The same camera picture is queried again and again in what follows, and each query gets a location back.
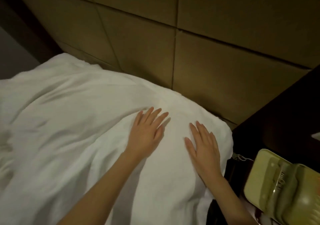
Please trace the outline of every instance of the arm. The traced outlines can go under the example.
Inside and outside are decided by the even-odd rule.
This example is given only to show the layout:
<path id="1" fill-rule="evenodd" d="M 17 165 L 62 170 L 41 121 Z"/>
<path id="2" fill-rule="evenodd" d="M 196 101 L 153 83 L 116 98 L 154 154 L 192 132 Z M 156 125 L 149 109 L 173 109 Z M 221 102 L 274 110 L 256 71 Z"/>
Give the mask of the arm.
<path id="1" fill-rule="evenodd" d="M 189 138 L 185 138 L 186 148 L 195 170 L 211 191 L 228 225 L 256 225 L 257 222 L 244 208 L 220 170 L 220 153 L 214 134 L 196 122 L 190 123 L 196 150 Z"/>
<path id="2" fill-rule="evenodd" d="M 103 225 L 116 199 L 134 168 L 142 159 L 150 156 L 162 139 L 162 121 L 168 113 L 156 117 L 161 109 L 146 114 L 140 111 L 130 131 L 126 150 L 102 178 L 60 220 L 58 225 L 83 224 Z"/>

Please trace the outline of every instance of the forearm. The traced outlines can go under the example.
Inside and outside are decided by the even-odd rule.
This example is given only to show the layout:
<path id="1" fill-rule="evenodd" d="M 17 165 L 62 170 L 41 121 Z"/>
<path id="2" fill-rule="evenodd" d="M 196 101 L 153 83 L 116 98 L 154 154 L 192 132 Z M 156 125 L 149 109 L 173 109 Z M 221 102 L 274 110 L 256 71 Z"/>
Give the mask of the forearm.
<path id="1" fill-rule="evenodd" d="M 110 170 L 58 224 L 105 224 L 122 187 L 139 162 L 138 158 L 122 153 Z"/>
<path id="2" fill-rule="evenodd" d="M 233 192 L 228 181 L 221 179 L 210 182 L 208 189 L 214 195 L 228 225 L 256 225 L 256 221 L 245 209 Z"/>

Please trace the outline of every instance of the headboard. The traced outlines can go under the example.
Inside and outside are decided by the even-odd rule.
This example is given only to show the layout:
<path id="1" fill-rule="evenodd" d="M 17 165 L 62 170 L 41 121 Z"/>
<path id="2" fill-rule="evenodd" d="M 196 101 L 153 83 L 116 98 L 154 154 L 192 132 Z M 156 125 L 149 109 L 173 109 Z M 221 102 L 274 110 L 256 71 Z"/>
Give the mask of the headboard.
<path id="1" fill-rule="evenodd" d="M 23 0 L 61 49 L 232 128 L 320 63 L 318 0 Z"/>

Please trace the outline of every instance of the person's left arm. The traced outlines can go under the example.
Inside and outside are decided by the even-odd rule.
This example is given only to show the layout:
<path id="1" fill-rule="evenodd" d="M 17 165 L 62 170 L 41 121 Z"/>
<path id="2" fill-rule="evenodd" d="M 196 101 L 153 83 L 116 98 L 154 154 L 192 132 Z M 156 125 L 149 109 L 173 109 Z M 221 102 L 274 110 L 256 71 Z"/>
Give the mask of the person's left arm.
<path id="1" fill-rule="evenodd" d="M 62 218 L 58 225 L 103 225 L 134 168 L 157 148 L 164 133 L 162 121 L 168 113 L 151 107 L 134 120 L 126 150 L 102 178 Z"/>

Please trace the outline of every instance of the bed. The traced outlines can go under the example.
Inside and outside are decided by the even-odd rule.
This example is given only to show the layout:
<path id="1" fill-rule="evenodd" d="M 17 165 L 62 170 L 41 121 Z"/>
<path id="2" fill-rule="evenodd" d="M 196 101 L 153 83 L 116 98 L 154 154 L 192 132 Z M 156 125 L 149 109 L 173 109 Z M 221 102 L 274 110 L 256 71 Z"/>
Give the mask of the bed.
<path id="1" fill-rule="evenodd" d="M 232 156 L 225 122 L 181 94 L 67 53 L 0 82 L 0 224 L 56 224 L 124 151 L 150 106 L 169 112 L 156 151 L 134 170 L 106 224 L 205 224 L 213 196 L 183 137 L 202 122 L 221 170 Z"/>

